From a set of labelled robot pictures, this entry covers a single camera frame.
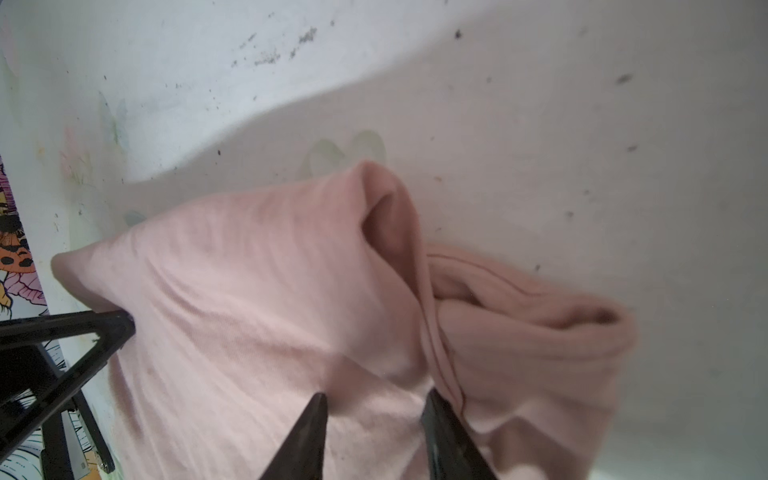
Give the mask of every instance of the black metal frame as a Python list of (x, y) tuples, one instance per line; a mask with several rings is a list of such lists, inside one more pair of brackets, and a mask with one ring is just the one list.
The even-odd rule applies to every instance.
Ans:
[[(0, 462), (13, 453), (38, 427), (50, 419), (53, 423), (44, 428), (43, 435), (46, 450), (48, 450), (49, 445), (54, 445), (54, 450), (44, 455), (47, 459), (44, 460), (44, 464), (51, 460), (51, 455), (53, 455), (57, 458), (55, 460), (56, 465), (59, 465), (57, 469), (60, 469), (61, 464), (59, 462), (62, 461), (61, 457), (65, 452), (62, 453), (58, 450), (61, 443), (54, 439), (45, 439), (45, 430), (48, 431), (49, 435), (61, 436), (60, 440), (63, 439), (63, 430), (58, 428), (61, 419), (56, 421), (55, 417), (64, 410), (78, 409), (84, 426), (88, 429), (89, 436), (93, 441), (94, 449), (99, 454), (102, 468), (106, 472), (114, 470), (114, 462), (109, 448), (101, 436), (80, 388), (101, 370), (107, 364), (109, 357), (134, 335), (135, 326), (131, 316), (127, 312), (119, 310), (108, 313), (66, 313), (64, 315), (1, 322), (0, 356), (4, 356), (6, 359), (24, 356), (24, 358), (30, 359), (35, 354), (35, 350), (42, 349), (40, 344), (43, 342), (85, 333), (96, 333), (99, 339), (93, 348), (66, 372), (58, 370), (45, 351), (42, 351), (42, 354), (48, 362), (49, 368), (47, 370), (43, 369), (44, 365), (37, 364), (40, 363), (39, 360), (34, 360), (36, 362), (35, 371), (30, 373), (28, 380), (31, 384), (29, 388), (33, 389), (36, 400), (9, 424), (0, 425)], [(12, 370), (14, 369), (13, 365), (3, 365), (2, 368), (8, 375), (20, 373)]]

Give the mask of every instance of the white surface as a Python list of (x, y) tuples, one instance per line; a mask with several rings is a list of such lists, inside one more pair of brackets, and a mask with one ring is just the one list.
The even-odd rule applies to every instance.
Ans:
[[(2, 3), (0, 154), (52, 313), (77, 308), (54, 253), (372, 129), (428, 237), (634, 309), (596, 478), (768, 477), (764, 2), (284, 4)], [(62, 180), (66, 126), (86, 185)]]

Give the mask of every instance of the folded fabric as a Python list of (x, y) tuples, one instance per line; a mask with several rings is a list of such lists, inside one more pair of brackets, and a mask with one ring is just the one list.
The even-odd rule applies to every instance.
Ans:
[(53, 270), (135, 318), (109, 365), (129, 479), (258, 478), (317, 391), (327, 478), (424, 478), (432, 386), (502, 478), (585, 478), (635, 338), (607, 300), (426, 247), (372, 163), (195, 200)]

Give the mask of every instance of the dark speck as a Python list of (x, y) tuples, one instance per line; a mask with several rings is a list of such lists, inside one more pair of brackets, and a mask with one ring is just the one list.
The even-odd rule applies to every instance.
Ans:
[(299, 37), (299, 43), (307, 43), (308, 41), (314, 41), (315, 40), (315, 34), (317, 33), (317, 28), (310, 28), (307, 33)]
[(631, 73), (625, 73), (621, 75), (619, 78), (616, 79), (616, 85), (623, 85), (630, 80), (632, 80), (632, 74)]

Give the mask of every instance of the pink cloth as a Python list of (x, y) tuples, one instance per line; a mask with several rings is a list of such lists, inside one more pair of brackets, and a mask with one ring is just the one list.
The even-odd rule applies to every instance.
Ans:
[(425, 247), (371, 163), (205, 197), (53, 269), (135, 318), (110, 364), (129, 479), (258, 478), (317, 391), (327, 478), (425, 478), (433, 384), (505, 478), (584, 478), (634, 343), (607, 300)]

